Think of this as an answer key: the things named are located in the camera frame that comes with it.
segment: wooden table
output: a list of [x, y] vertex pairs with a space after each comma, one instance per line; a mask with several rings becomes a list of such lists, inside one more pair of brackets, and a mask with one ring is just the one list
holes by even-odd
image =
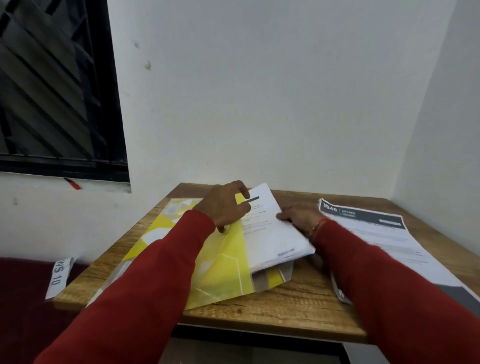
[[[209, 185], [181, 183], [123, 237], [54, 299], [60, 309], [80, 311], [143, 235], [171, 198], [200, 198]], [[480, 295], [480, 258], [418, 218], [383, 198], [272, 191], [280, 206], [292, 202], [327, 201], [403, 215], [410, 233], [463, 283]], [[305, 259], [295, 263], [292, 279], [261, 293], [252, 293], [185, 311], [181, 323], [214, 328], [351, 342], [368, 342], [353, 307], [341, 303], [330, 278]]]

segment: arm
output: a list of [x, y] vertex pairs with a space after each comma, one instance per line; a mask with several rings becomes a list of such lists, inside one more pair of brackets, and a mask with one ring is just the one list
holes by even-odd
[[[295, 206], [278, 217], [310, 233], [323, 216]], [[391, 364], [480, 363], [480, 320], [469, 310], [334, 221], [313, 235], [317, 253]]]
[[156, 364], [187, 303], [206, 238], [237, 221], [250, 204], [245, 185], [213, 188], [168, 235], [150, 244], [36, 359], [35, 364]]

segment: table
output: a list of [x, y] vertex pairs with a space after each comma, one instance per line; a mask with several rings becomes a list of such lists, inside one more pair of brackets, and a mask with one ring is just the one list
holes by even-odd
[[[180, 183], [54, 299], [59, 309], [80, 311], [171, 198], [201, 198], [210, 185]], [[410, 233], [463, 283], [480, 295], [480, 258], [384, 198], [272, 191], [284, 206], [317, 203], [323, 197], [343, 206], [400, 214]], [[181, 323], [212, 328], [350, 342], [368, 342], [352, 306], [341, 303], [329, 276], [305, 259], [292, 279], [271, 290], [185, 311]]]

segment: window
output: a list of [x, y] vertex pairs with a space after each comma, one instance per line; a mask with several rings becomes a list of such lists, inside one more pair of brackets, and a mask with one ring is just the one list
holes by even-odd
[[0, 0], [0, 171], [129, 181], [107, 0]]

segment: wall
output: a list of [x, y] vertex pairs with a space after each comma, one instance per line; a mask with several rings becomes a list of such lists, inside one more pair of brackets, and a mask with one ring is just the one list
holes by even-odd
[[108, 5], [132, 194], [2, 182], [0, 255], [95, 259], [179, 182], [390, 197], [455, 0]]
[[458, 0], [393, 200], [480, 255], [480, 3]]

